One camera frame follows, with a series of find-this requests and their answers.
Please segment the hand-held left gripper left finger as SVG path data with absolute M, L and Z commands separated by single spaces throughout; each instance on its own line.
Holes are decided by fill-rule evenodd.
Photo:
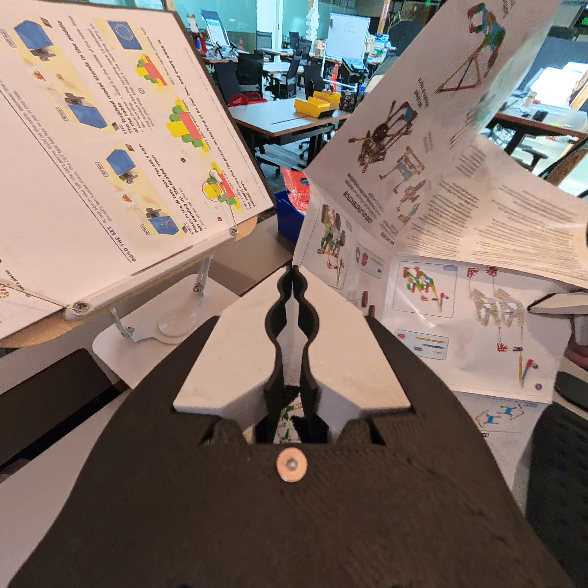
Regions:
M 234 420 L 242 431 L 266 418 L 273 441 L 284 386 L 277 336 L 287 322 L 291 270 L 277 270 L 222 311 L 173 401 L 177 412 Z

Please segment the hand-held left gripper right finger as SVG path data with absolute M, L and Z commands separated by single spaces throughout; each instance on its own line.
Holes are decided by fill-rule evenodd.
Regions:
M 404 413 L 410 401 L 367 316 L 309 270 L 293 266 L 298 328 L 306 337 L 300 368 L 305 417 L 334 440 L 348 422 Z

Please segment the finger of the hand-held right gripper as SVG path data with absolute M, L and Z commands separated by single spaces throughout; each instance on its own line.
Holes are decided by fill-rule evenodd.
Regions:
M 587 290 L 549 294 L 529 305 L 527 311 L 534 314 L 571 316 L 576 342 L 587 346 Z

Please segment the toy instruction booklet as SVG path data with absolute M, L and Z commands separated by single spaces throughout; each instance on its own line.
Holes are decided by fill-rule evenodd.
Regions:
M 481 131 L 561 1 L 447 1 L 306 169 L 293 263 L 382 322 L 481 429 L 551 403 L 570 320 L 529 313 L 587 288 L 587 203 Z

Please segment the printed plastic toy bag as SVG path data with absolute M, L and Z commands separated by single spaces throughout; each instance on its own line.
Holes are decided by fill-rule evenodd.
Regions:
M 311 186 L 305 173 L 284 166 L 281 169 L 290 204 L 298 212 L 305 214 L 311 198 Z

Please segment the blue plastic bin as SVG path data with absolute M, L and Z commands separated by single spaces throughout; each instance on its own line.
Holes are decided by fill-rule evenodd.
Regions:
M 278 232 L 296 245 L 305 220 L 305 212 L 298 210 L 290 200 L 287 189 L 274 193 Z

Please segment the wooden desk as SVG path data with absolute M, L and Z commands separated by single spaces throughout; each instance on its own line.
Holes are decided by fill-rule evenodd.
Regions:
M 333 133 L 350 117 L 350 113 L 335 110 L 329 116 L 313 118 L 295 111 L 295 99 L 228 107 L 245 144 L 257 164 L 276 167 L 276 174 L 285 163 L 267 155 L 268 145 L 286 146 L 309 139 L 307 160 L 309 165 L 325 144 L 325 135 Z

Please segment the yellow plastic bin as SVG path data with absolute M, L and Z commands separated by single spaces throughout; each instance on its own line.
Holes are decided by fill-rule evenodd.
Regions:
M 311 118 L 323 119 L 333 116 L 339 109 L 341 93 L 315 91 L 308 99 L 295 99 L 295 112 Z

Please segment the white whiteboard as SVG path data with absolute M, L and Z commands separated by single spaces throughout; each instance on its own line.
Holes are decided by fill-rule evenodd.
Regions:
M 342 13 L 329 15 L 326 57 L 363 61 L 371 19 Z

